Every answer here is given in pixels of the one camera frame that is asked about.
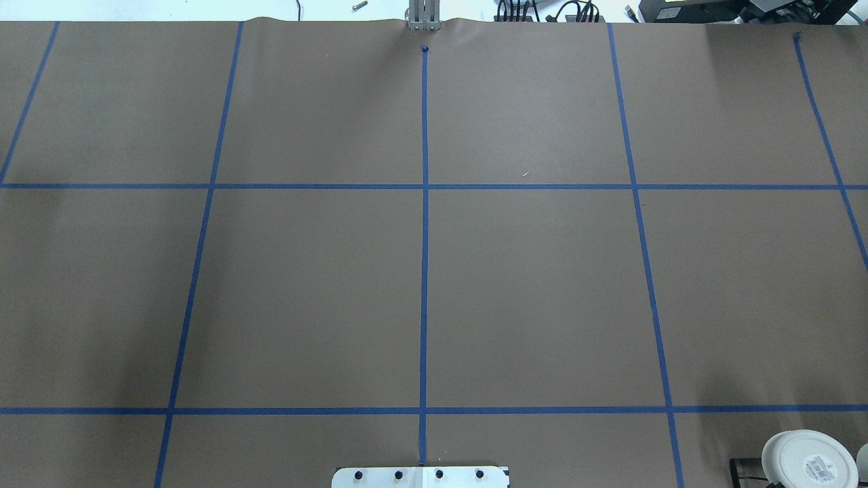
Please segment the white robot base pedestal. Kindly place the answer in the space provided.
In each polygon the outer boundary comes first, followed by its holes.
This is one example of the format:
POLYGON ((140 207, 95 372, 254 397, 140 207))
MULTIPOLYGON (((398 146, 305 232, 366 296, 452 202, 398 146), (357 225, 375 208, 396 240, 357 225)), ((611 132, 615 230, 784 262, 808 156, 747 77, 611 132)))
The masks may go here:
POLYGON ((332 487, 509 487, 500 466, 387 466, 336 470, 332 487))

